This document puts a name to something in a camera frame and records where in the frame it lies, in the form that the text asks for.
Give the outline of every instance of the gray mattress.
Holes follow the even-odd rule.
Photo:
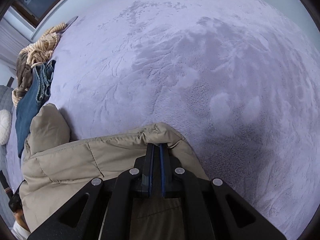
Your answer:
[[[12,112],[13,103],[11,99],[11,92],[11,88],[0,86],[0,110],[6,109],[9,112]],[[0,170],[2,170],[7,181],[10,183],[7,171],[6,154],[6,146],[0,146]],[[9,198],[1,185],[0,188],[0,215],[8,226],[12,226],[14,223],[14,217],[8,207]]]
[[[18,141],[15,127],[16,120],[16,109],[13,108],[11,132],[9,141],[7,143],[6,162],[8,167],[10,186],[14,192],[23,181],[21,172],[21,159],[18,157]]]

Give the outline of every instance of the clothing pile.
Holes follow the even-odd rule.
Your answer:
[[[61,31],[65,30],[66,26],[62,22],[55,27],[49,28],[37,42],[20,51],[17,59],[18,87],[12,92],[12,101],[15,107],[17,107],[18,102],[25,96],[32,84],[32,69],[50,60],[54,49],[60,41]]]

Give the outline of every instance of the plush carpet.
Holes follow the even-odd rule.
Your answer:
[[[55,50],[73,139],[166,122],[296,239],[320,203],[319,52],[263,0],[105,0]]]

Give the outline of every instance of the fluffy white cushion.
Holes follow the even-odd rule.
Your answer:
[[[0,111],[0,145],[5,145],[11,131],[11,114],[8,110]]]

